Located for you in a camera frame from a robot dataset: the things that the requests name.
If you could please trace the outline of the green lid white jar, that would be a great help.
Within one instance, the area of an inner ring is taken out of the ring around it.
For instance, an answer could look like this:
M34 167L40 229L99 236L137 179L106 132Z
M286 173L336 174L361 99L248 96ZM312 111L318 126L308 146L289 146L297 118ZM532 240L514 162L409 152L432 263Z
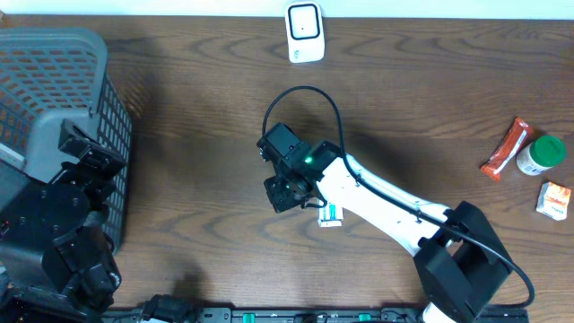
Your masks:
M517 155L517 166L526 175L537 176L562 163L566 156L567 150L560 138L543 135Z

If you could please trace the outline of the orange white snack packet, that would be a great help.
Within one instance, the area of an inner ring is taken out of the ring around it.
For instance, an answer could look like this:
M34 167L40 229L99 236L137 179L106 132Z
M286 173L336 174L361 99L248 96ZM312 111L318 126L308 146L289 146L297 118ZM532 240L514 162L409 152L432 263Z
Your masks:
M542 185L535 210L555 221L567 219L571 190L553 182Z

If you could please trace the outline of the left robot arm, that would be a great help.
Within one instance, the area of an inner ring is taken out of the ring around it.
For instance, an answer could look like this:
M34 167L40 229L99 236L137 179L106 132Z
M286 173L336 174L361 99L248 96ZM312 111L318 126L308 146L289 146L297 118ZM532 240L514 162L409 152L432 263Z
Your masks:
M100 322L122 282L102 226L126 162L68 119L58 149L79 161L31 182L1 211L3 322Z

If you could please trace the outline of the orange snack bar wrapper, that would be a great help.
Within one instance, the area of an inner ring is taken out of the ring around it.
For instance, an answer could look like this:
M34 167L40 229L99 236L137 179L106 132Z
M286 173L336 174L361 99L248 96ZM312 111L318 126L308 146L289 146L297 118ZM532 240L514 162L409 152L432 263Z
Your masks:
M524 119L516 117L497 149L481 166L481 172L490 179L499 182L501 172L534 132L534 129Z

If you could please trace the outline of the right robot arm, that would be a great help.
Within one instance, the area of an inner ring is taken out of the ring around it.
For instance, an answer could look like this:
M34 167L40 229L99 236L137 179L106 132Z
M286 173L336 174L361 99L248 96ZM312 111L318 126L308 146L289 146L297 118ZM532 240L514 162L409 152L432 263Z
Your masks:
M342 224L351 211L411 256L430 303L425 322L475 322L509 277L510 256L485 214L461 202L451 209L413 196L365 170L324 141L300 140L276 124L257 142L275 174L264 182L277 213L317 209L320 227Z

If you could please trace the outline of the white Panadol medicine box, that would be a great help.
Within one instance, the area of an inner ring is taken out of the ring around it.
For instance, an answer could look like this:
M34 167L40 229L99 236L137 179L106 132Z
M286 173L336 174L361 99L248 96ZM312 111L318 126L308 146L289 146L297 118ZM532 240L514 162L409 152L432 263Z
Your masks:
M344 210L339 205L327 202L317 210L317 223L320 228L341 227L344 221Z

